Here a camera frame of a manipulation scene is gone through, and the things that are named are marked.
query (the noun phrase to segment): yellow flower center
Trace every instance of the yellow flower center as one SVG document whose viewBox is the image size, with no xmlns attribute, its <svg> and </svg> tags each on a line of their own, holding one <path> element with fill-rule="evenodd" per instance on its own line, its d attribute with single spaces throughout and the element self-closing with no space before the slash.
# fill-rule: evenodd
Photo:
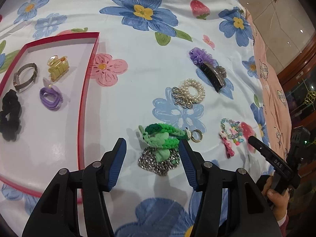
<svg viewBox="0 0 316 237">
<path fill-rule="evenodd" d="M 101 69 L 101 70 L 106 69 L 106 64 L 100 64 L 100 65 L 99 65 L 99 69 Z"/>
<path fill-rule="evenodd" d="M 30 10 L 32 10 L 34 8 L 34 4 L 29 4 L 28 6 L 26 6 L 25 11 L 29 12 Z"/>
<path fill-rule="evenodd" d="M 259 126 L 259 130 L 260 130 L 261 137 L 263 137 L 264 134 L 263 134 L 263 131 L 262 131 L 262 126 L 261 126 L 261 124 L 258 124 L 258 126 Z"/>
<path fill-rule="evenodd" d="M 240 18 L 234 17 L 234 26 L 236 28 L 244 29 L 244 21 Z"/>
<path fill-rule="evenodd" d="M 146 20 L 152 20 L 151 16 L 154 15 L 154 12 L 151 8 L 144 8 L 139 4 L 134 5 L 134 15 L 142 17 Z"/>
<path fill-rule="evenodd" d="M 185 232 L 184 237 L 190 237 L 192 229 L 193 229 L 193 226 L 189 227 L 187 231 Z"/>
<path fill-rule="evenodd" d="M 251 65 L 250 65 L 250 70 L 251 70 L 251 71 L 257 70 L 257 69 L 256 69 L 256 65 L 255 65 L 255 64 L 251 64 Z"/>
</svg>

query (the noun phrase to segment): bead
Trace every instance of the bead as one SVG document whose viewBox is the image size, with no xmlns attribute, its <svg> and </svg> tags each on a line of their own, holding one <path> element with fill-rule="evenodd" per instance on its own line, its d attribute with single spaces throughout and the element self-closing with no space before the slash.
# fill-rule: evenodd
<svg viewBox="0 0 316 237">
<path fill-rule="evenodd" d="M 232 132 L 232 134 L 227 133 L 227 130 L 225 129 L 225 122 L 228 122 L 230 124 L 230 131 Z M 227 139 L 232 139 L 234 143 L 238 142 L 238 145 L 240 144 L 240 142 L 242 142 L 240 140 L 241 136 L 243 135 L 243 129 L 235 121 L 223 118 L 221 119 L 221 128 L 223 132 L 226 133 Z"/>
</svg>

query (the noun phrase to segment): metal ring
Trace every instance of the metal ring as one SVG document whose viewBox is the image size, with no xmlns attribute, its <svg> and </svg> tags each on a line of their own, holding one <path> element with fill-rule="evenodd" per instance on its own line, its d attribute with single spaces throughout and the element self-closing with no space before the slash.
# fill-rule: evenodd
<svg viewBox="0 0 316 237">
<path fill-rule="evenodd" d="M 33 75 L 31 76 L 31 78 L 29 80 L 27 80 L 26 82 L 20 84 L 20 74 L 27 68 L 34 68 L 34 72 Z M 22 66 L 16 73 L 14 73 L 13 75 L 13 85 L 14 88 L 16 89 L 17 92 L 20 91 L 20 89 L 23 89 L 25 87 L 27 87 L 29 84 L 31 84 L 32 82 L 35 83 L 35 79 L 37 77 L 37 65 L 35 63 L 28 63 L 25 64 L 24 66 Z"/>
<path fill-rule="evenodd" d="M 197 132 L 197 133 L 200 135 L 201 138 L 200 138 L 199 140 L 195 139 L 195 138 L 193 137 L 193 132 Z M 202 141 L 203 134 L 202 134 L 202 132 L 201 132 L 199 129 L 194 129 L 193 131 L 191 131 L 191 133 L 192 133 L 192 136 L 191 136 L 191 140 L 192 140 L 192 141 L 194 141 L 194 142 L 200 142 L 200 141 Z"/>
</svg>

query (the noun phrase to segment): purple flower hair clip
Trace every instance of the purple flower hair clip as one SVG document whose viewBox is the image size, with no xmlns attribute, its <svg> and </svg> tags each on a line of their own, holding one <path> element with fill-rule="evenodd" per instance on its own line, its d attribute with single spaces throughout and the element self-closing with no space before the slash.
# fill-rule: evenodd
<svg viewBox="0 0 316 237">
<path fill-rule="evenodd" d="M 197 66 L 201 66 L 204 62 L 214 64 L 214 59 L 210 53 L 206 53 L 205 49 L 194 47 L 190 52 L 190 59 Z"/>
</svg>

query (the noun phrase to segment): pink sleeve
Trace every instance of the pink sleeve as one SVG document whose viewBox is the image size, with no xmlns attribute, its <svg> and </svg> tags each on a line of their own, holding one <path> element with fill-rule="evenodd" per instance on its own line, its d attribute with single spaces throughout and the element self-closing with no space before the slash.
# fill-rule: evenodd
<svg viewBox="0 0 316 237">
<path fill-rule="evenodd" d="M 288 225 L 289 222 L 289 216 L 286 216 L 285 222 L 280 226 L 280 230 L 282 233 L 282 236 L 285 237 L 286 236 L 286 226 Z"/>
</svg>

